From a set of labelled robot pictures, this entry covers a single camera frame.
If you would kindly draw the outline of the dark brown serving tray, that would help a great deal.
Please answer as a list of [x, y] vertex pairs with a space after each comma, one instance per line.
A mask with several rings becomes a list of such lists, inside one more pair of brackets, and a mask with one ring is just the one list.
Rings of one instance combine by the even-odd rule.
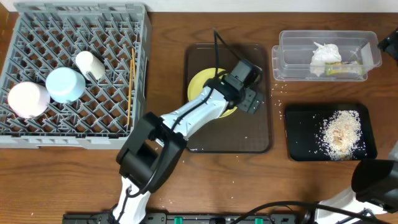
[[[259, 44], [232, 44], [231, 48], [263, 71], [257, 89], [264, 95], [256, 112], [248, 114], [236, 109], [224, 118], [214, 119], [188, 140], [188, 150], [194, 153], [263, 153], [272, 147], [268, 53]], [[232, 71], [238, 60], [223, 46], [219, 46], [220, 68]], [[192, 44], [185, 51], [184, 97], [188, 102], [188, 84], [200, 71], [214, 67], [214, 44]]]

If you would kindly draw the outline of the yellow plate with crumbs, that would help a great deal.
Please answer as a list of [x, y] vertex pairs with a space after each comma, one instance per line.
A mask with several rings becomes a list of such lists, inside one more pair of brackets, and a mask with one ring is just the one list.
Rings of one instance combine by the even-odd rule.
[[[219, 68], [218, 69], [218, 75], [220, 75], [218, 78], [221, 80], [221, 78], [227, 76], [228, 72], [225, 69]], [[192, 101], [196, 97], [200, 96], [202, 94], [202, 91], [204, 89], [206, 81], [209, 79], [214, 78], [216, 75], [216, 68], [206, 68], [200, 72], [198, 72], [196, 75], [193, 76], [193, 78], [189, 81], [188, 87], [187, 87], [187, 101]], [[218, 90], [214, 89], [213, 93], [209, 97], [208, 101], [211, 99], [216, 99], [215, 96], [217, 96], [217, 100], [225, 100], [224, 96], [219, 92]], [[226, 106], [224, 108], [223, 114], [219, 116], [219, 118], [224, 118], [232, 113], [234, 113], [237, 110], [237, 106], [232, 107], [232, 109], [228, 109], [228, 102], [226, 103]]]

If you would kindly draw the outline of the green snack wrapper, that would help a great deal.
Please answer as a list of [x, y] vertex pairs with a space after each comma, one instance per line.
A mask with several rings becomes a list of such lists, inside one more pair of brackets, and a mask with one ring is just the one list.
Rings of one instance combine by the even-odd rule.
[[352, 62], [335, 62], [328, 63], [325, 67], [325, 74], [336, 75], [339, 73], [352, 73], [355, 75], [363, 75], [364, 70], [358, 61]]

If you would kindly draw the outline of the white tissue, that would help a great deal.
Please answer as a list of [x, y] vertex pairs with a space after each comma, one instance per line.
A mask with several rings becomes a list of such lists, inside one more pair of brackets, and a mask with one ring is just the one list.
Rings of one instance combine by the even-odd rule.
[[319, 44], [314, 42], [317, 49], [313, 51], [310, 63], [310, 73], [320, 76], [325, 71], [325, 65], [341, 62], [338, 46], [335, 44]]

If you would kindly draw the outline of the cream plastic cup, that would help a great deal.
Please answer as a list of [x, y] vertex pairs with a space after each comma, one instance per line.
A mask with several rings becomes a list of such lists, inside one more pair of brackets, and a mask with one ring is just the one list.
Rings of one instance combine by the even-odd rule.
[[104, 64], [89, 51], [82, 51], [77, 54], [75, 63], [82, 75], [88, 79], [90, 73], [96, 80], [105, 75], [106, 70]]

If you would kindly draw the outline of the light blue bowl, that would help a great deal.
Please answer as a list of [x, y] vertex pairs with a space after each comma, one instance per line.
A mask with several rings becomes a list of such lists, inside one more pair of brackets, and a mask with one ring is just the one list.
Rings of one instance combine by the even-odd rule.
[[68, 67], [60, 67], [49, 73], [45, 87], [54, 101], [71, 103], [83, 94], [86, 82], [79, 72]]

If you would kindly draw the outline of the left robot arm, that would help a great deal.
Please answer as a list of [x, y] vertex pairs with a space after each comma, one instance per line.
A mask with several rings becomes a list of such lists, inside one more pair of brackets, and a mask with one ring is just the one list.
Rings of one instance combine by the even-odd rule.
[[189, 137], [235, 106], [255, 112], [261, 96], [255, 87], [261, 79], [262, 72], [220, 72], [181, 108], [160, 117], [145, 114], [116, 156], [122, 190], [110, 223], [140, 223], [150, 195], [169, 178]]

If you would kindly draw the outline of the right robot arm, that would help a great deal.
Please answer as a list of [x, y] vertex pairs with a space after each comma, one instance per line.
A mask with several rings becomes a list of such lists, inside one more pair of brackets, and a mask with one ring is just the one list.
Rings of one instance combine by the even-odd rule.
[[[397, 29], [378, 43], [377, 47], [397, 61]], [[388, 160], [367, 159], [354, 170], [351, 186], [320, 205], [339, 208], [358, 215], [397, 212], [397, 142]], [[316, 209], [308, 223], [368, 223], [328, 210]]]

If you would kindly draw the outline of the clear plastic bin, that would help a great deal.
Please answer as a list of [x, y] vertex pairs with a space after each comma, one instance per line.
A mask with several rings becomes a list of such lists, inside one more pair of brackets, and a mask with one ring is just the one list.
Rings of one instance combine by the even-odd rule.
[[[341, 62], [358, 61], [363, 75], [339, 73], [319, 77], [310, 73], [314, 44], [335, 44]], [[279, 36], [279, 45], [272, 48], [274, 78], [281, 81], [316, 82], [363, 82], [368, 72], [382, 65], [381, 51], [377, 47], [377, 35], [364, 30], [284, 30]]]

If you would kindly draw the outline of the black tray bin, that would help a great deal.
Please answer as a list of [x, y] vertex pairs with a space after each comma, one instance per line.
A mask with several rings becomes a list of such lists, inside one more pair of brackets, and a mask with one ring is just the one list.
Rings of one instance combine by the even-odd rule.
[[[346, 154], [333, 152], [325, 140], [326, 127], [342, 111], [353, 112], [360, 123], [359, 140]], [[286, 106], [284, 115], [287, 148], [295, 161], [358, 161], [377, 157], [369, 112], [360, 103], [296, 103]]]

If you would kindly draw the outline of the pile of rice scraps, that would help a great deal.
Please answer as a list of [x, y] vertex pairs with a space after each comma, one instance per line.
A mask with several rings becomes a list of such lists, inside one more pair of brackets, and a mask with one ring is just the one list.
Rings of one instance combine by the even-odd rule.
[[318, 151], [330, 160], [354, 160], [367, 155], [358, 111], [334, 111], [322, 119], [315, 137], [320, 148]]

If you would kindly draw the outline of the grey plastic dish rack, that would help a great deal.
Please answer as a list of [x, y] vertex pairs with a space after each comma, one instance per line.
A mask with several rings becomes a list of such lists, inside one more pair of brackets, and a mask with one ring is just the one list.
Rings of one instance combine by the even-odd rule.
[[[73, 146], [119, 149], [142, 116], [152, 26], [139, 2], [17, 2], [19, 13], [1, 73], [1, 147]], [[136, 53], [130, 123], [127, 102], [131, 49]], [[10, 89], [20, 82], [45, 83], [56, 68], [76, 68], [78, 53], [89, 51], [106, 73], [89, 76], [79, 99], [51, 101], [31, 119], [8, 105]]]

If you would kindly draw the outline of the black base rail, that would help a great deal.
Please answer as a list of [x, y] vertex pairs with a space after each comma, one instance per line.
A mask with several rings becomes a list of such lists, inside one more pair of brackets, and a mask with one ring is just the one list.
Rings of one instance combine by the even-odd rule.
[[[166, 213], [147, 213], [140, 224], [210, 224], [234, 222], [236, 215], [167, 215]], [[116, 223], [110, 213], [87, 214], [65, 214], [62, 224], [108, 224]], [[297, 224], [299, 218], [294, 214], [273, 214], [248, 216], [239, 223], [242, 224]]]

